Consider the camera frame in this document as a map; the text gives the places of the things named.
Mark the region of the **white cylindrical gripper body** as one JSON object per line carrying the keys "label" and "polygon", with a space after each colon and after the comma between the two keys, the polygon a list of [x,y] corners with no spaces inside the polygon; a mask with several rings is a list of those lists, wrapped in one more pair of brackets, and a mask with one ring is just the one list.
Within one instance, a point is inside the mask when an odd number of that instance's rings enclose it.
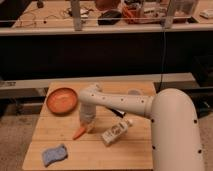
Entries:
{"label": "white cylindrical gripper body", "polygon": [[79,111],[80,122],[89,124],[96,117],[96,106],[82,103]]}

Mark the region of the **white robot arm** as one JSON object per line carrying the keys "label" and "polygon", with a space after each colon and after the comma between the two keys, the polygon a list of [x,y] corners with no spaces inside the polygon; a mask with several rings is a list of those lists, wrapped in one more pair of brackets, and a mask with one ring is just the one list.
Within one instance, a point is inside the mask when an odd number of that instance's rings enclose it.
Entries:
{"label": "white robot arm", "polygon": [[154,96],[104,93],[99,84],[78,92],[80,118],[90,123],[104,106],[151,120],[153,171],[205,171],[199,122],[191,98],[168,88]]}

